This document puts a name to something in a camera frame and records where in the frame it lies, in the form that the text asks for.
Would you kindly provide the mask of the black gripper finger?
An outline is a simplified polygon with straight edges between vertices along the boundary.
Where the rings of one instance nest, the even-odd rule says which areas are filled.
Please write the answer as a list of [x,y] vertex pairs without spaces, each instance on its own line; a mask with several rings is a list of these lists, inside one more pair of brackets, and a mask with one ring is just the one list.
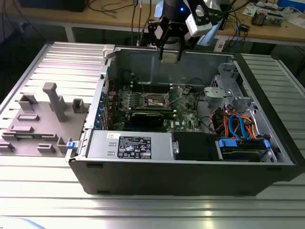
[[184,31],[181,31],[181,33],[179,34],[179,54],[178,54],[178,57],[177,57],[177,61],[179,62],[181,60],[181,56],[182,56],[182,53],[184,51],[184,46],[185,46],[185,33]]
[[[159,38],[155,34],[155,32],[160,29],[162,31]],[[160,49],[159,60],[163,59],[163,50],[164,46],[167,42],[167,22],[161,21],[151,21],[148,23],[148,33],[150,42],[153,46],[156,46]]]

